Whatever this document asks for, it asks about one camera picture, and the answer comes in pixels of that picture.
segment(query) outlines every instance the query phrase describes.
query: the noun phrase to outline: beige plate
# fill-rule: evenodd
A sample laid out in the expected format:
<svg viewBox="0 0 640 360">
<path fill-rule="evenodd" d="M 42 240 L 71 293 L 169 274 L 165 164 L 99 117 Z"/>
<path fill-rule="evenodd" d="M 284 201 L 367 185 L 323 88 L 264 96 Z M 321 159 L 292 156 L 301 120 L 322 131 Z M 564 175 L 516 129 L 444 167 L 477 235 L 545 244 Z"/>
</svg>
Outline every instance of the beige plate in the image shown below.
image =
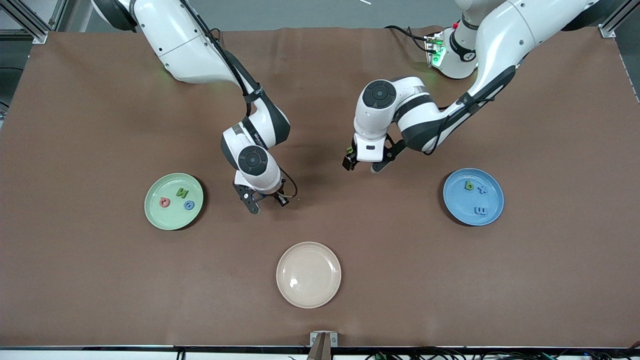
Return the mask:
<svg viewBox="0 0 640 360">
<path fill-rule="evenodd" d="M 325 305 L 340 287 L 342 271 L 328 247 L 311 241 L 293 245 L 278 263 L 276 282 L 288 302 L 303 309 Z"/>
</svg>

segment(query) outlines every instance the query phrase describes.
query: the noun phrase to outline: green plate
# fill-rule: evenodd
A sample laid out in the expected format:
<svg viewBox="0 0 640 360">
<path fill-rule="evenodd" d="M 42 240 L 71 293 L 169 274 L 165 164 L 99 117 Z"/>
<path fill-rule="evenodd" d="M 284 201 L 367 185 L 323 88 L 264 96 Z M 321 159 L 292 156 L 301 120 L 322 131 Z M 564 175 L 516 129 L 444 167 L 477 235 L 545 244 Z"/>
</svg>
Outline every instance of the green plate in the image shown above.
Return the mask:
<svg viewBox="0 0 640 360">
<path fill-rule="evenodd" d="M 176 173 L 156 181 L 145 197 L 145 215 L 158 229 L 177 230 L 189 225 L 204 202 L 202 186 L 195 177 Z"/>
</svg>

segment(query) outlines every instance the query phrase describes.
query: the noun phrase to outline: robotic arm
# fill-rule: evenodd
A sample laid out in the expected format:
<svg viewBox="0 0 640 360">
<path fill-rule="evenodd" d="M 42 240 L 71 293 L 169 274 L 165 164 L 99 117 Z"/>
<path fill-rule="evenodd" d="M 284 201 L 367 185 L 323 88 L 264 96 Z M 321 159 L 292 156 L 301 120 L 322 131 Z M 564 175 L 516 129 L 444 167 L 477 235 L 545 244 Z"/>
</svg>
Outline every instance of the robotic arm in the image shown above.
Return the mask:
<svg viewBox="0 0 640 360">
<path fill-rule="evenodd" d="M 472 1 L 457 2 L 460 5 Z M 466 93 L 444 111 L 438 109 L 419 78 L 369 83 L 360 94 L 356 106 L 355 133 L 343 166 L 353 170 L 359 161 L 366 161 L 373 163 L 372 172 L 379 172 L 395 160 L 405 147 L 432 154 L 458 126 L 487 102 L 494 100 L 513 79 L 529 51 L 595 3 L 597 0 L 508 0 L 485 18 L 474 19 L 481 20 L 475 38 L 477 79 Z M 449 38 L 456 39 L 453 35 L 451 33 Z M 453 53 L 455 62 L 459 60 L 456 59 L 459 54 Z M 387 134 L 393 122 L 403 137 L 397 143 Z"/>
<path fill-rule="evenodd" d="M 244 119 L 222 134 L 220 147 L 236 170 L 234 188 L 248 210 L 274 197 L 282 206 L 292 197 L 283 191 L 282 172 L 268 149 L 289 136 L 289 120 L 273 104 L 238 59 L 221 48 L 188 0 L 92 0 L 98 14 L 112 26 L 136 30 L 171 75 L 187 83 L 229 81 L 243 91 Z M 251 104 L 256 108 L 250 114 Z"/>
</svg>

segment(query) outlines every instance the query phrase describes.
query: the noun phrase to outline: brown tabletop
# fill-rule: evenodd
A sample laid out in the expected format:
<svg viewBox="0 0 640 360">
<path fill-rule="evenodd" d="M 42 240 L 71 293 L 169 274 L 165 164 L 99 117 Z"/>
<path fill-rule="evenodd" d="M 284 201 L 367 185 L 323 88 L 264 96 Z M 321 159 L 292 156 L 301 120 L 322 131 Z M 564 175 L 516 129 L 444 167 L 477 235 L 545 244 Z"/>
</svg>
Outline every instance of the brown tabletop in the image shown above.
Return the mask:
<svg viewBox="0 0 640 360">
<path fill-rule="evenodd" d="M 0 345 L 627 346 L 640 337 L 640 109 L 615 41 L 594 28 L 534 50 L 495 103 L 425 157 L 341 167 L 356 99 L 376 78 L 444 79 L 374 29 L 225 33 L 291 120 L 272 154 L 298 182 L 249 214 L 220 151 L 244 106 L 231 84 L 179 83 L 141 34 L 51 33 L 34 46 L 0 132 Z M 463 167 L 506 195 L 467 227 L 442 204 Z M 202 217 L 161 231 L 143 199 L 165 174 L 207 188 Z M 336 297 L 290 305 L 275 283 L 301 241 L 331 248 Z"/>
</svg>

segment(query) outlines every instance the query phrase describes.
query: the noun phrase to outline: round black joint cap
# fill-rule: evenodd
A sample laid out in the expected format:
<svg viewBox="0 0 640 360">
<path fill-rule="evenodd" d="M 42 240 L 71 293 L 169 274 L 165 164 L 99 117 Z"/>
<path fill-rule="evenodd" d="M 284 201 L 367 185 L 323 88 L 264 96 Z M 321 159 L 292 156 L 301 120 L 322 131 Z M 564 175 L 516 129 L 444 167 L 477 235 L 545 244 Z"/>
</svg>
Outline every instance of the round black joint cap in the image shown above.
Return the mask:
<svg viewBox="0 0 640 360">
<path fill-rule="evenodd" d="M 396 99 L 396 88 L 385 80 L 373 81 L 362 94 L 365 105 L 374 109 L 388 108 Z"/>
<path fill-rule="evenodd" d="M 262 175 L 267 170 L 267 152 L 256 145 L 247 146 L 238 155 L 238 166 L 249 175 Z"/>
</svg>

